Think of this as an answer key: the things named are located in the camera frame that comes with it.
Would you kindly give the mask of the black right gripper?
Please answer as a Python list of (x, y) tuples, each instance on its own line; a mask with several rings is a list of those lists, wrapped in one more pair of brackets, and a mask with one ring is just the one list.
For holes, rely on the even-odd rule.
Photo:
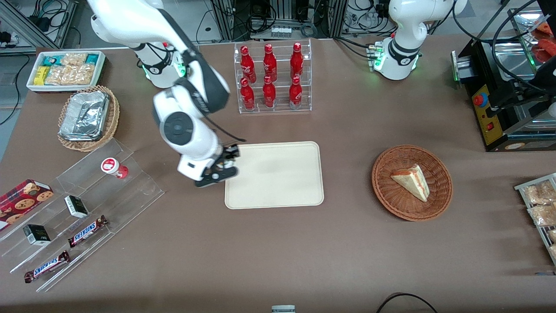
[(235, 159), (240, 156), (239, 147), (237, 145), (231, 145), (229, 147), (225, 147), (224, 145), (218, 145), (211, 159), (226, 159), (225, 160), (225, 169), (234, 169), (237, 170)]

